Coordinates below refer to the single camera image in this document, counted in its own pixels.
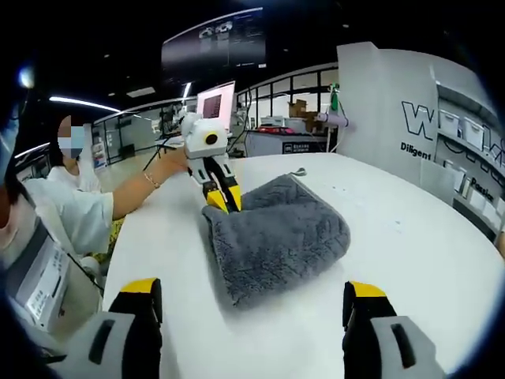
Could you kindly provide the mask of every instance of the desk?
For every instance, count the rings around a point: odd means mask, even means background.
[[[104,309],[131,280],[163,287],[164,377],[343,377],[342,295],[347,280],[383,289],[437,348],[447,373],[472,353],[505,278],[495,247],[453,208],[408,182],[337,154],[233,161],[243,192],[299,167],[337,209],[350,248],[316,280],[247,312],[231,309],[200,214],[204,197],[187,174],[170,178],[126,217],[110,263]]]

